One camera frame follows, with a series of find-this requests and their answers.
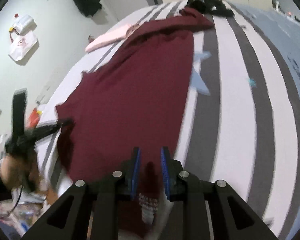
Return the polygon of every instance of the metal screw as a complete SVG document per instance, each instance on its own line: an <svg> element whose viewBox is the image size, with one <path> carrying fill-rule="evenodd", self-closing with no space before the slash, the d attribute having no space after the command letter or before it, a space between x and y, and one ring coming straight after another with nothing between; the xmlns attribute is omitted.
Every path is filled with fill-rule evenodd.
<svg viewBox="0 0 300 240"><path fill-rule="evenodd" d="M189 173L187 171L181 171L179 173L179 176L182 178L187 178L189 176Z"/></svg>
<svg viewBox="0 0 300 240"><path fill-rule="evenodd" d="M225 187L225 186L227 186L227 183L226 183L224 180L219 179L219 180L217 181L217 185L218 185L219 187Z"/></svg>
<svg viewBox="0 0 300 240"><path fill-rule="evenodd" d="M112 173L112 176L114 176L115 178L120 178L122 176L122 172L121 171L115 171L114 173Z"/></svg>
<svg viewBox="0 0 300 240"><path fill-rule="evenodd" d="M75 183L75 185L76 185L77 187L82 187L82 186L84 186L84 180L82 180L82 179L77 180L76 183Z"/></svg>

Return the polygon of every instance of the striped bedsheet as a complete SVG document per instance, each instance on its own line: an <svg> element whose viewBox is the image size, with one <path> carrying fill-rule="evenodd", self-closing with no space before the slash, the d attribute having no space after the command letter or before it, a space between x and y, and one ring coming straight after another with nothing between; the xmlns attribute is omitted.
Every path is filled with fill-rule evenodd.
<svg viewBox="0 0 300 240"><path fill-rule="evenodd" d="M237 7L225 4L235 18L206 15L215 29L194 33L194 52L211 53L193 65L210 96L189 86L174 158L200 179L226 180L284 240L300 207L298 85L263 31ZM164 19L185 5L179 1L143 8L113 28ZM122 43L85 55L51 97L41 122L56 120L55 106L75 90L81 72L107 63ZM58 136L40 142L37 150L39 168L60 196L72 181L58 160Z"/></svg>

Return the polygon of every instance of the maroon cloth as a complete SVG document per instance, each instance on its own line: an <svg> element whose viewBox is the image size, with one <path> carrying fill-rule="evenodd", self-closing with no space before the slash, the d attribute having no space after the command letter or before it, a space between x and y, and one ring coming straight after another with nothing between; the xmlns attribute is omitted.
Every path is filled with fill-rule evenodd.
<svg viewBox="0 0 300 240"><path fill-rule="evenodd" d="M76 90L57 106L60 119L75 122L58 139L61 162L72 180L94 181L112 173L138 146L138 192L159 196L160 149L168 146L173 154L177 146L192 70L192 32L211 27L192 8L181 16L146 22L109 63L83 74ZM120 210L120 228L143 236L147 226L138 200L121 203Z"/></svg>

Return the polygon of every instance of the gray stripe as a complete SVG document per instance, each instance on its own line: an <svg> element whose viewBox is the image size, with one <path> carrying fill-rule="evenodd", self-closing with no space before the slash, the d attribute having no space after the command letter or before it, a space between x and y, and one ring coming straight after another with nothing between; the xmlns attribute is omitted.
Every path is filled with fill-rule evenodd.
<svg viewBox="0 0 300 240"><path fill-rule="evenodd" d="M53 168L51 178L50 178L51 186L56 191L58 190L57 189L57 184L58 184L61 172L62 172L62 165L61 165L61 162L60 162L60 158L58 156L58 158L56 160L56 164L54 165L54 168Z"/></svg>
<svg viewBox="0 0 300 240"><path fill-rule="evenodd" d="M254 172L247 203L262 218L274 175L275 143L272 106L260 62L249 39L234 18L227 20L239 43L248 75L257 86L251 89L256 111L257 139Z"/></svg>
<svg viewBox="0 0 300 240"><path fill-rule="evenodd" d="M41 166L41 174L44 174L44 170L46 169L46 165L47 165L48 159L50 157L52 146L53 146L54 140L56 139L56 136L57 136L57 133L54 133L51 136L49 145L47 147L46 155L44 156L44 160L43 160L43 163Z"/></svg>
<svg viewBox="0 0 300 240"><path fill-rule="evenodd" d="M177 2L171 9L171 11L168 13L167 18L173 17L178 10L178 7L182 1Z"/></svg>
<svg viewBox="0 0 300 240"><path fill-rule="evenodd" d="M115 46L117 46L119 44L119 41L115 42L114 44L112 44L111 48L108 49L108 51L103 54L103 56L101 57L101 59L97 62L97 64L94 65L94 67L92 69L90 69L89 73L92 73L96 70L96 68L100 65L100 63L106 58L106 56L109 55L109 53L113 50L113 48Z"/></svg>
<svg viewBox="0 0 300 240"><path fill-rule="evenodd" d="M214 23L212 16L205 17ZM209 181L217 147L220 116L219 52L215 28L204 31L203 50L209 51L211 57L201 62L200 76L211 95L198 93L185 170L199 179Z"/></svg>
<svg viewBox="0 0 300 240"><path fill-rule="evenodd" d="M297 166L295 187L294 187L294 191L293 191L293 195L292 195L292 199L291 199L291 205L290 205L286 220L281 229L280 235L278 237L280 240L284 240L284 239L286 239L288 233L290 232L290 229L293 225L293 222L297 216L297 213L298 213L298 210L300 207L300 99L299 99L299 95L298 95L298 91L297 91L295 82L293 81L293 77L288 68L288 65L285 62L285 60L283 59L279 50L276 48L276 46L274 46L274 44L270 41L270 39L263 33L263 31L258 26L256 26L247 16L245 16L242 13L242 11L240 11L233 4L231 4L231 3L229 3L229 4L240 15L242 15L243 18L247 22L249 22L253 26L255 31L263 38L263 40L266 42L266 44L270 48L275 60L278 63L278 66L281 70L281 74L283 76L283 80L284 80L284 83L287 88L288 98L291 103L291 107L292 107L294 118L295 118L297 137L298 137L298 166Z"/></svg>
<svg viewBox="0 0 300 240"><path fill-rule="evenodd" d="M149 21L154 21L154 20L159 16L159 14L160 14L165 8L167 8L170 4L171 4L171 3L169 2L169 3L165 4L164 6L162 6L162 8L161 8L159 11L157 11L157 12L150 18Z"/></svg>
<svg viewBox="0 0 300 240"><path fill-rule="evenodd" d="M144 19L146 19L155 9L157 9L158 6L154 6L150 11L148 11L140 20L137 21L137 24L142 22Z"/></svg>

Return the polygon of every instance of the white plastic bag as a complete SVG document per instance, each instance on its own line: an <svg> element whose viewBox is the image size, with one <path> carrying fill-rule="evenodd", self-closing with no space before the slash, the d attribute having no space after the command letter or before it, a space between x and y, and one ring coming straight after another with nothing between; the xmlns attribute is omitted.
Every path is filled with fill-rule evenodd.
<svg viewBox="0 0 300 240"><path fill-rule="evenodd" d="M21 60L37 42L38 38L32 31L24 36L18 35L10 45L9 55L15 61Z"/></svg>
<svg viewBox="0 0 300 240"><path fill-rule="evenodd" d="M18 17L12 27L19 34L22 34L22 32L24 30L26 30L32 24L34 24L34 19L30 15L26 14L26 15L23 15L22 17Z"/></svg>

